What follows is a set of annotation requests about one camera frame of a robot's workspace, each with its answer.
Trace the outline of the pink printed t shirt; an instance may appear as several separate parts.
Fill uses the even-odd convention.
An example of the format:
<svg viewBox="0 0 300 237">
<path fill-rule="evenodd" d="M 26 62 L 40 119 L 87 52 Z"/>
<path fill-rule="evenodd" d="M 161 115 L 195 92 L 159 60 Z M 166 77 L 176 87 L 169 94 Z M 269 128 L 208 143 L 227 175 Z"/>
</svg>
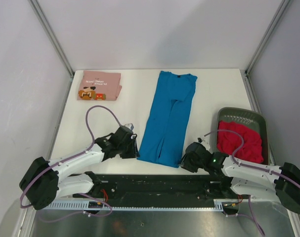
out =
<svg viewBox="0 0 300 237">
<path fill-rule="evenodd" d="M 122 86 L 120 73 L 84 71 L 77 100 L 116 101 Z"/>
</svg>

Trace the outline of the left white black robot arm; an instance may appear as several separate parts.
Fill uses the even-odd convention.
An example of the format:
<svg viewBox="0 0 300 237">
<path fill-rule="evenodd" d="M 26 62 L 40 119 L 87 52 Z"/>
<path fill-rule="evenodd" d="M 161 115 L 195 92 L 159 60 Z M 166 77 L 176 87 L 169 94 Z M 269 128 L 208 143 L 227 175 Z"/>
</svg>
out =
<svg viewBox="0 0 300 237">
<path fill-rule="evenodd" d="M 96 197 L 101 191 L 101 180 L 92 171 L 78 171 L 102 163 L 115 156 L 139 156 L 137 134 L 121 125 L 116 132 L 93 139 L 92 144 L 78 154 L 47 161 L 35 159 L 21 179 L 19 187 L 35 210 L 49 206 L 57 198 L 81 195 Z"/>
</svg>

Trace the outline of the blue t shirt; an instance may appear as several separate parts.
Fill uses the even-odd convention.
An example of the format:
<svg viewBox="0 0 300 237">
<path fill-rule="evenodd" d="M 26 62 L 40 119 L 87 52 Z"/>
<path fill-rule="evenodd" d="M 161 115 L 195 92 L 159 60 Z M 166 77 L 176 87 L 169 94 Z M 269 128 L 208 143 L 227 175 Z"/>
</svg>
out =
<svg viewBox="0 0 300 237">
<path fill-rule="evenodd" d="M 160 72 L 138 160 L 178 167 L 197 78 Z"/>
</svg>

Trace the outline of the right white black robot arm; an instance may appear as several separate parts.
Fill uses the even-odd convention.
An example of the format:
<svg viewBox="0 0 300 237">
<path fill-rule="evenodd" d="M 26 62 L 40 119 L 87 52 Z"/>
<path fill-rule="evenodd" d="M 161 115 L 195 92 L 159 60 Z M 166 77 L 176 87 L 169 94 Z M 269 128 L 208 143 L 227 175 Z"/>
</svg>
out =
<svg viewBox="0 0 300 237">
<path fill-rule="evenodd" d="M 209 173 L 212 181 L 203 187 L 214 198 L 253 196 L 280 203 L 300 214 L 300 169 L 294 164 L 242 161 L 221 152 L 210 153 L 201 143 L 194 142 L 186 148 L 180 167 L 193 173 L 199 169 Z"/>
</svg>

